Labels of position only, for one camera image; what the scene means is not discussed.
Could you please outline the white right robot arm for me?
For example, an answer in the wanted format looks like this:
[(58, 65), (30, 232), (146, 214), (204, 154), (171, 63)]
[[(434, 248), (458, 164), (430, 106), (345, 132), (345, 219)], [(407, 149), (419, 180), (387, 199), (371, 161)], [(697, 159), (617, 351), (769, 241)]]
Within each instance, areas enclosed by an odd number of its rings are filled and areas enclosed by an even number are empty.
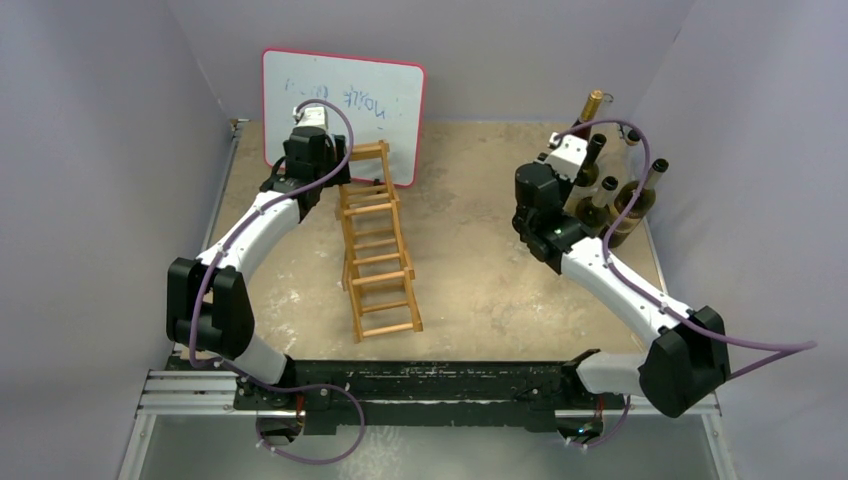
[(722, 317), (693, 310), (656, 289), (611, 254), (600, 238), (563, 210), (564, 183), (548, 165), (515, 172), (513, 228), (532, 256), (592, 293), (646, 347), (642, 354), (590, 353), (564, 376), (561, 392), (576, 407), (599, 394), (643, 397), (677, 418), (731, 377)]

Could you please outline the clear square glass bottle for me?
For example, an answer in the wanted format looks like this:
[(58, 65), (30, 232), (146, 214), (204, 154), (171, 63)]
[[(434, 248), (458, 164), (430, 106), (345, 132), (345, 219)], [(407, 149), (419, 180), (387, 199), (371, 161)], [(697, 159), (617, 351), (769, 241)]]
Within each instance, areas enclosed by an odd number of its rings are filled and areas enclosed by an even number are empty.
[(636, 163), (642, 159), (641, 149), (641, 136), (630, 129), (613, 146), (612, 152), (606, 156), (605, 175), (612, 176), (617, 180), (616, 194), (639, 175), (639, 167)]

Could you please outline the red wine bottle gold cap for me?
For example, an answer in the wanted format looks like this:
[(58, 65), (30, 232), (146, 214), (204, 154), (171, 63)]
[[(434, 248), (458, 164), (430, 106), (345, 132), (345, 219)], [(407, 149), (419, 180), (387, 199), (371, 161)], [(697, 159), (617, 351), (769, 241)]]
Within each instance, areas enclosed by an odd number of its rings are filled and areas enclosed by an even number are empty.
[(592, 136), (591, 128), (590, 127), (582, 128), (582, 125), (586, 124), (587, 122), (592, 121), (595, 118), (595, 116), (596, 116), (596, 114), (597, 114), (597, 112), (598, 112), (598, 110), (599, 110), (599, 108), (600, 108), (600, 106), (603, 102), (603, 99), (604, 99), (604, 92), (600, 89), (592, 90), (588, 94), (587, 99), (586, 99), (586, 101), (585, 101), (585, 103), (582, 107), (580, 114), (578, 115), (578, 117), (574, 121), (574, 123), (572, 124), (572, 127), (575, 128), (575, 131), (573, 132), (574, 136), (582, 138), (586, 141), (588, 141), (590, 139), (590, 137)]

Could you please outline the green bottle silver cap top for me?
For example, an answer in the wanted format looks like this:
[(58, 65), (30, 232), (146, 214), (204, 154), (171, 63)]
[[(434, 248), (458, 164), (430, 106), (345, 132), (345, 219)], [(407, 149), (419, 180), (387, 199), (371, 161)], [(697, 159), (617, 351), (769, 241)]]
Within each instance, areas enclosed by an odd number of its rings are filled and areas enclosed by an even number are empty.
[(586, 233), (592, 237), (605, 228), (610, 217), (609, 204), (615, 196), (618, 179), (605, 177), (596, 192), (580, 200), (574, 210), (576, 219), (583, 225)]

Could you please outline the green bottle black neck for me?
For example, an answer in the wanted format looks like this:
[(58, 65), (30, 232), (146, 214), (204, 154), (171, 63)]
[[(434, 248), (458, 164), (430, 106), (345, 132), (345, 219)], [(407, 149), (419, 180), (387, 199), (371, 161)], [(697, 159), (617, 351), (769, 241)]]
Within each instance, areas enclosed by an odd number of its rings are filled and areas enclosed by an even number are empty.
[(590, 137), (586, 148), (586, 156), (574, 182), (575, 187), (590, 188), (596, 184), (600, 174), (597, 159), (606, 143), (607, 137), (604, 134), (596, 133)]

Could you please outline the green bottle silver cap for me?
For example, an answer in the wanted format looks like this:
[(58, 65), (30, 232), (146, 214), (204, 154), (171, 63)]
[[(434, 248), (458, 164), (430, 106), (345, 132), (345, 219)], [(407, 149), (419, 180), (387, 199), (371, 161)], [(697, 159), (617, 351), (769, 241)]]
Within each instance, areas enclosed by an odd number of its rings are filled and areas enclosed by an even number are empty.
[[(642, 222), (650, 209), (656, 202), (656, 184), (662, 175), (668, 170), (669, 162), (664, 158), (657, 158), (651, 165), (648, 178), (636, 198), (632, 208), (628, 211), (625, 218), (620, 222), (618, 227), (612, 233), (609, 240), (609, 248), (614, 249), (624, 243), (628, 236)], [(628, 183), (609, 204), (610, 217), (605, 228), (601, 231), (604, 236), (609, 230), (609, 227), (620, 216), (621, 210), (624, 209), (634, 197), (634, 192), (639, 185), (638, 180), (632, 180)]]
[(576, 219), (583, 225), (586, 233), (592, 237), (605, 228), (610, 217), (609, 204), (615, 196), (618, 179), (605, 177), (596, 192), (580, 200), (574, 210)]

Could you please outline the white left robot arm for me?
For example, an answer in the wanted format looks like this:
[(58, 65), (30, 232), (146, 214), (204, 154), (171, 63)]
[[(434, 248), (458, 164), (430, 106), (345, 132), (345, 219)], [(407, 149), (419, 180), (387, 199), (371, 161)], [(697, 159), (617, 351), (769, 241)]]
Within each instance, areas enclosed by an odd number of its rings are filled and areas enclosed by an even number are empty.
[(298, 382), (290, 357), (257, 333), (248, 283), (319, 202), (322, 189), (350, 180), (342, 135), (300, 126), (283, 147), (242, 218), (204, 252), (169, 266), (165, 327), (170, 340), (193, 353), (217, 355), (260, 382), (260, 397), (275, 409), (295, 402)]

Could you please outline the green bottle silver cap front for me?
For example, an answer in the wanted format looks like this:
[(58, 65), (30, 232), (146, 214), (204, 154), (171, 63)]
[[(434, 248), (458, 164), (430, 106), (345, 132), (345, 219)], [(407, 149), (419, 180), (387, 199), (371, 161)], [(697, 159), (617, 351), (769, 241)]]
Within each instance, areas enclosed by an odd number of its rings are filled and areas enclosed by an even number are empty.
[[(609, 240), (609, 248), (614, 249), (624, 243), (628, 236), (642, 222), (650, 209), (656, 202), (656, 184), (662, 175), (668, 170), (669, 162), (664, 158), (657, 158), (651, 165), (648, 178), (636, 198), (632, 208), (628, 211), (625, 218), (620, 222), (618, 227), (612, 233)], [(601, 231), (604, 236), (609, 230), (609, 227), (620, 216), (621, 210), (624, 209), (634, 197), (634, 192), (639, 185), (638, 180), (632, 180), (628, 183), (609, 204), (610, 217), (605, 228)]]

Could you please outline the wooden wine rack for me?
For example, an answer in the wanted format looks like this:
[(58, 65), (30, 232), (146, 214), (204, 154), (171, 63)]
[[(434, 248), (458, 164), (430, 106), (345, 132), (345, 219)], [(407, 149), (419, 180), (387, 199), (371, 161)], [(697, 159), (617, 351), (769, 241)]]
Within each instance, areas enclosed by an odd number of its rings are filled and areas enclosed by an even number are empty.
[[(390, 145), (385, 140), (355, 145), (351, 161), (377, 161), (380, 178), (366, 186), (352, 183), (338, 187), (336, 219), (344, 240), (341, 286), (352, 309), (353, 338), (403, 331), (421, 332), (423, 323), (413, 289), (415, 270), (400, 221), (400, 198), (389, 166)], [(366, 329), (363, 317), (406, 308), (405, 322)]]

